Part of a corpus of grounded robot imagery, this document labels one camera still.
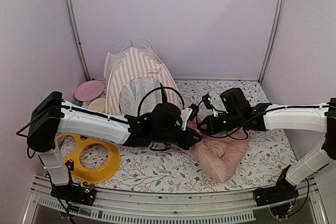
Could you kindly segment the striped pet tent fabric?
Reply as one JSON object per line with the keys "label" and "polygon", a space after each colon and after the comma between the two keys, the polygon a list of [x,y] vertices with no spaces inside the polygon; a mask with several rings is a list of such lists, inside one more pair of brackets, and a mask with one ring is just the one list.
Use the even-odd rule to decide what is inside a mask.
{"label": "striped pet tent fabric", "polygon": [[136,116],[151,112],[162,102],[183,108],[176,83],[165,64],[138,44],[118,54],[108,53],[103,77],[106,82],[106,113]]}

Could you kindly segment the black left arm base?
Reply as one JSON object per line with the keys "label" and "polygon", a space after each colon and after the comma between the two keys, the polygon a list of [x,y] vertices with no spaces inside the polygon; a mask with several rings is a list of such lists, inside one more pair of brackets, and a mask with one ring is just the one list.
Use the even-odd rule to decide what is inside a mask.
{"label": "black left arm base", "polygon": [[80,185],[70,181],[67,185],[62,186],[56,186],[51,182],[51,187],[51,196],[86,206],[93,206],[97,194],[94,185],[88,185],[86,182]]}

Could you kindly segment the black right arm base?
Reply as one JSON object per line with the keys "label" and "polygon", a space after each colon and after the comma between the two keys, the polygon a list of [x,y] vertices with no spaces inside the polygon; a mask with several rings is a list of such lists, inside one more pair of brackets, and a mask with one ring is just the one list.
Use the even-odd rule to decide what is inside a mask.
{"label": "black right arm base", "polygon": [[295,199],[299,196],[296,186],[286,181],[286,173],[291,165],[282,170],[276,184],[271,187],[258,187],[253,191],[253,198],[257,206],[275,204],[285,200]]}

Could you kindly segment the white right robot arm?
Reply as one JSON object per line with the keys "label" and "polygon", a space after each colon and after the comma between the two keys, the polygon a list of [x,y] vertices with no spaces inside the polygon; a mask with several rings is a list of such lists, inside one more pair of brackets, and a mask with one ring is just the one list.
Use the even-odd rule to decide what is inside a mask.
{"label": "white right robot arm", "polygon": [[230,137],[240,129],[267,132],[307,132],[324,138],[304,157],[283,169],[271,196],[276,201],[291,194],[292,187],[316,174],[335,160],[335,98],[312,105],[280,105],[269,102],[251,105],[240,88],[231,88],[220,94],[224,111],[205,96],[206,106],[213,114],[202,120],[199,129],[213,137]]}

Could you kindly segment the white flexible tent pole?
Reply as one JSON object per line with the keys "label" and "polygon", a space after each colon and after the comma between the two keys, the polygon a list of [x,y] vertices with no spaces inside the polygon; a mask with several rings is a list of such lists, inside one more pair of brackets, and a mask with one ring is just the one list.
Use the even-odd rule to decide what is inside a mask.
{"label": "white flexible tent pole", "polygon": [[118,40],[116,42],[114,42],[110,48],[108,49],[108,53],[111,54],[118,54],[121,51],[123,51],[125,48],[127,49],[131,44],[131,40]]}

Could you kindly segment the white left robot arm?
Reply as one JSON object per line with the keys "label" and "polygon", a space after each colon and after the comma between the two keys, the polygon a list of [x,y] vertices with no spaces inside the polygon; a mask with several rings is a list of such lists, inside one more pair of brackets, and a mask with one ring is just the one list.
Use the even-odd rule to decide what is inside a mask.
{"label": "white left robot arm", "polygon": [[16,132],[24,137],[27,146],[35,151],[51,176],[58,192],[67,200],[78,195],[78,188],[70,182],[70,172],[61,161],[57,148],[58,133],[73,133],[93,137],[126,147],[148,147],[151,143],[173,144],[189,150],[202,140],[187,127],[192,109],[179,109],[172,103],[159,103],[152,112],[137,116],[108,115],[76,106],[53,91],[32,112],[30,122]]}

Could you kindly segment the pink gingham cushion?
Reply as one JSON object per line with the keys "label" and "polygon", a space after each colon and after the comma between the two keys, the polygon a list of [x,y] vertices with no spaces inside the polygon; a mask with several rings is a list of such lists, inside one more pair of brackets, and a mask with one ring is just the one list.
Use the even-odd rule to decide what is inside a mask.
{"label": "pink gingham cushion", "polygon": [[231,179],[245,156],[250,136],[238,130],[232,136],[216,139],[201,134],[202,140],[187,153],[200,164],[202,170],[219,183]]}

